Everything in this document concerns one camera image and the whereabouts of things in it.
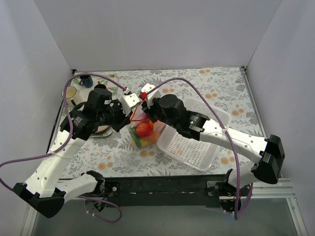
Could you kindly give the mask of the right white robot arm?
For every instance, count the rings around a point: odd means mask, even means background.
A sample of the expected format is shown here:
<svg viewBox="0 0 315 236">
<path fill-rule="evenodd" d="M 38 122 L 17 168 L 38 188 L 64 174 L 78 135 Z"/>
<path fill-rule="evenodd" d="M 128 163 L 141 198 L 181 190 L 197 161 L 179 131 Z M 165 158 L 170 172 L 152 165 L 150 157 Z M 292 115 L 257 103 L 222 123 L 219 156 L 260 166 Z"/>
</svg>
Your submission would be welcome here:
<svg viewBox="0 0 315 236">
<path fill-rule="evenodd" d="M 238 154 L 249 159 L 240 169 L 230 169 L 224 179 L 209 185 L 218 196 L 235 195 L 241 188 L 261 181 L 278 182 L 285 153 L 280 137 L 257 137 L 225 127 L 221 128 L 217 115 L 223 115 L 223 124 L 229 115 L 221 110 L 210 110 L 201 100 L 179 99 L 173 94 L 150 96 L 141 105 L 151 121 L 166 124 L 157 142 L 165 154 L 204 172 L 212 165 L 219 147 L 236 148 Z"/>
</svg>

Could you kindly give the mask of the clear zip top bag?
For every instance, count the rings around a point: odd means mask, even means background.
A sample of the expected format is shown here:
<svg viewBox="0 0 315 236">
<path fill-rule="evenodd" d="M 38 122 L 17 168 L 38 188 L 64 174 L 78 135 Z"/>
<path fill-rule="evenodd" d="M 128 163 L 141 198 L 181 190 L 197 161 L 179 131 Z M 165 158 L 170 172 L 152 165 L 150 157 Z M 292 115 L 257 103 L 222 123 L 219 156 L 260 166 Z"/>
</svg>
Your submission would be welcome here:
<svg viewBox="0 0 315 236">
<path fill-rule="evenodd" d="M 128 126 L 131 143 L 135 148 L 143 148 L 156 143 L 165 128 L 161 121 L 152 122 L 140 107 L 134 109 Z"/>
</svg>

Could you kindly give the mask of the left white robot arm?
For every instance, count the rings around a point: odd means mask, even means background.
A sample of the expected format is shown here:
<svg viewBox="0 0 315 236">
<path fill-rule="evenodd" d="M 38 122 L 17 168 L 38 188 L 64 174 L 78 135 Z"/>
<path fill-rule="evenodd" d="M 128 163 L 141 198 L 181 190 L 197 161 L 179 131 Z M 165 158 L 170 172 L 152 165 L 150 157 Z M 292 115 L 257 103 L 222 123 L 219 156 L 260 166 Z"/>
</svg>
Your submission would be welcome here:
<svg viewBox="0 0 315 236">
<path fill-rule="evenodd" d="M 91 90 L 86 102 L 73 102 L 70 116 L 61 123 L 48 157 L 25 182 L 15 184 L 13 192 L 46 218 L 55 216 L 66 202 L 82 194 L 103 195 L 105 178 L 96 171 L 87 171 L 66 183 L 59 179 L 99 126 L 111 126 L 118 132 L 129 124 L 137 102 L 129 90 L 120 99 L 113 99 L 112 92 L 103 88 Z"/>
</svg>

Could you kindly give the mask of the red fake apple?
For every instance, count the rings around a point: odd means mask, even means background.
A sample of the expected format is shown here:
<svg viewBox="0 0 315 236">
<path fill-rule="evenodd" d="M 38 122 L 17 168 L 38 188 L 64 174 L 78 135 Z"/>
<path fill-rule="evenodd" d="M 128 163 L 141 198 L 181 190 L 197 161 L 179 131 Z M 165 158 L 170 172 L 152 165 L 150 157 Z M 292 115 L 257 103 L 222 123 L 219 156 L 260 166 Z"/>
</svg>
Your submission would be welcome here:
<svg viewBox="0 0 315 236">
<path fill-rule="evenodd" d="M 140 123 L 136 128 L 136 134 L 140 138 L 148 137 L 152 132 L 153 130 L 148 123 Z"/>
</svg>

